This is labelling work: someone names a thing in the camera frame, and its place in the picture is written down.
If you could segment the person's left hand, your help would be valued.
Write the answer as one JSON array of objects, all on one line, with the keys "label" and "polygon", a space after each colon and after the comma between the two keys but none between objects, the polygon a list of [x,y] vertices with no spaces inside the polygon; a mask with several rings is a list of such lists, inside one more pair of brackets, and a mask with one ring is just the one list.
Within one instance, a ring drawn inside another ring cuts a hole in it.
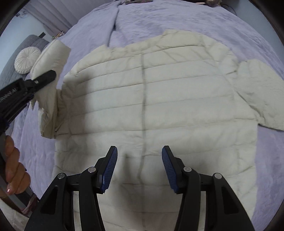
[{"label": "person's left hand", "polygon": [[8,199],[9,195],[23,193],[31,183],[30,175],[19,162],[20,151],[15,147],[11,136],[5,136],[4,154],[7,157],[5,176],[8,185],[6,190],[1,189],[1,200]]}]

